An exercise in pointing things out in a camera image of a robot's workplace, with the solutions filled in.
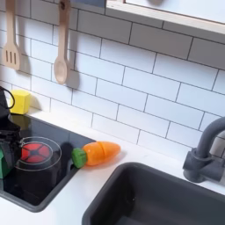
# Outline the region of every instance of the white cabinet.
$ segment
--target white cabinet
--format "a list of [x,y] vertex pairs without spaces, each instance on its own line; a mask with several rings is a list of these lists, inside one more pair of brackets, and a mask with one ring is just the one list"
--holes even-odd
[[225,0],[126,0],[126,3],[225,23]]
[[225,34],[225,0],[107,0],[106,7]]

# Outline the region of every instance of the gray sink basin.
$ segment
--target gray sink basin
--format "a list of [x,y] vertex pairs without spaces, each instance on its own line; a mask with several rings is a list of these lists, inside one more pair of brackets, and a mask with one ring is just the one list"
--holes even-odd
[[225,197],[139,163],[110,176],[83,225],[224,225]]

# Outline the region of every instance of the shelf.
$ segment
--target shelf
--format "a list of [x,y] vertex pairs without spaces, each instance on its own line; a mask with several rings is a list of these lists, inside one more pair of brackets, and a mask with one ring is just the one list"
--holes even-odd
[[107,0],[106,8],[225,34],[225,24],[200,18],[188,17],[167,11],[159,11],[134,4],[126,4],[124,3],[124,0]]

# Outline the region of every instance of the cooktop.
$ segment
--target cooktop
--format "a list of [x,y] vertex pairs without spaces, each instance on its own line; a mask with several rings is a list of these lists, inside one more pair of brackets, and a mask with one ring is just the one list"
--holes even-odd
[[71,151],[94,142],[25,115],[12,115],[24,138],[22,156],[5,179],[0,196],[32,212],[42,211],[78,171]]

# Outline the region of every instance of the yellow sponge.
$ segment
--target yellow sponge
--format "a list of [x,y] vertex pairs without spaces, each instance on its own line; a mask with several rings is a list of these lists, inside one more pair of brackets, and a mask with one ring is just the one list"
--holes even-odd
[[11,94],[15,98],[15,105],[11,108],[11,113],[25,114],[28,113],[31,103],[31,94],[28,91],[13,90]]

